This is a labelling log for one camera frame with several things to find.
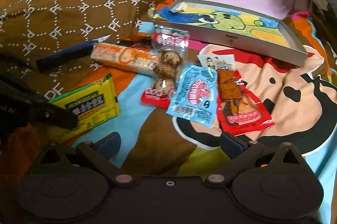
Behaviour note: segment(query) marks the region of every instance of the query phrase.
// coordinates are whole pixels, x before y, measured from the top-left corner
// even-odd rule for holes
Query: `barcode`
[[[195,109],[187,106],[173,106],[172,112],[187,116],[194,116]]]

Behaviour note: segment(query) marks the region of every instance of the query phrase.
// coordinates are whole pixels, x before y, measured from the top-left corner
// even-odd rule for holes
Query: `round black disc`
[[[93,170],[76,168],[77,174],[25,176],[17,191],[20,206],[48,220],[66,220],[90,213],[104,200],[108,183]]]
[[[254,168],[238,175],[232,189],[237,201],[262,217],[297,220],[318,210],[323,191],[313,174],[296,164]]]

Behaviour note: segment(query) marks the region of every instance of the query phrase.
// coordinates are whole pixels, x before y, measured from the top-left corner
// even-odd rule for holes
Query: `pink cartoon logo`
[[[214,99],[213,90],[209,89],[206,86],[205,81],[198,79],[194,83],[192,83],[190,87],[190,91],[187,94],[188,102],[190,105],[198,105],[203,101],[202,98],[207,98],[211,101]]]

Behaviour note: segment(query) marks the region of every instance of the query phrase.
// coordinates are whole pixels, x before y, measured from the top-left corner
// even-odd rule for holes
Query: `yellow snack package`
[[[49,139],[59,144],[119,115],[119,105],[111,73],[101,80],[50,100],[49,103],[69,109],[79,118],[77,127],[72,130],[55,126],[48,127]]]

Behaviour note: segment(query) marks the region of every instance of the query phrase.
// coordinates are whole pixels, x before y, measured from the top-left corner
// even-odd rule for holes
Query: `gray box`
[[[186,23],[174,23],[156,19],[153,22],[155,24],[162,25],[163,27],[177,28],[189,31],[191,40],[242,49],[269,56],[300,67],[304,65],[304,62],[307,59],[308,53],[304,49],[302,43],[282,20],[252,10],[203,0],[177,0],[169,6],[169,10],[176,10],[183,2],[187,3],[188,7],[192,8],[211,9],[216,10],[218,13],[225,13],[226,11],[228,11],[227,9],[231,9],[233,11],[238,11],[239,13],[248,13],[250,15],[255,15],[263,19],[275,21],[277,23],[280,34],[283,36],[283,38],[286,40],[290,47],[227,30],[203,27],[199,25],[190,25]],[[250,26],[255,28],[261,27],[261,25]]]

